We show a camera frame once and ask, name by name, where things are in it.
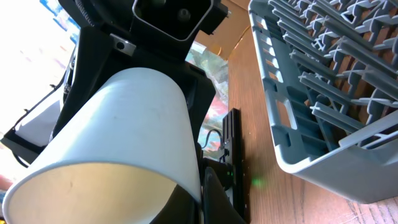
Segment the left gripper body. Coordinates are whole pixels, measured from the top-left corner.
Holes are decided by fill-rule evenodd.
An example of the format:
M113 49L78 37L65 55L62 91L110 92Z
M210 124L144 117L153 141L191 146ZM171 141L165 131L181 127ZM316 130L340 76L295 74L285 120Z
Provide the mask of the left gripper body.
M80 26L73 83L52 131L56 136L115 73L144 67L169 76L183 91L198 137L215 87L204 70L188 63L199 32L212 34L228 15L221 1L62 1Z

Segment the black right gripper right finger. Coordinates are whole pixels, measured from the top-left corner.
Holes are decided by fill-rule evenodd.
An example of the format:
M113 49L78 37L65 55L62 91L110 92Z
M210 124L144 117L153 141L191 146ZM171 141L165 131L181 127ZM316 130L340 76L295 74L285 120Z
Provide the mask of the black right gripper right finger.
M245 224L244 219L234 209L216 172L205 169L203 186L204 224Z

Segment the small white cup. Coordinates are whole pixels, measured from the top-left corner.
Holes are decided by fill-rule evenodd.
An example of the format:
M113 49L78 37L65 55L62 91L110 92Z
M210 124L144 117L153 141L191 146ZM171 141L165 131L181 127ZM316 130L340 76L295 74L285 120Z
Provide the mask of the small white cup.
M176 187L201 201L185 97L149 68L114 74L7 191L8 223L149 223Z

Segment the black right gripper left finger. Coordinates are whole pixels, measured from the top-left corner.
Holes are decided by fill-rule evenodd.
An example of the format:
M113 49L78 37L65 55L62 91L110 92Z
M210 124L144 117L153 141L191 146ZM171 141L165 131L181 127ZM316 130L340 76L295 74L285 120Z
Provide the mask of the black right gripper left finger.
M198 204L193 197L177 185L163 209L150 224L197 224Z

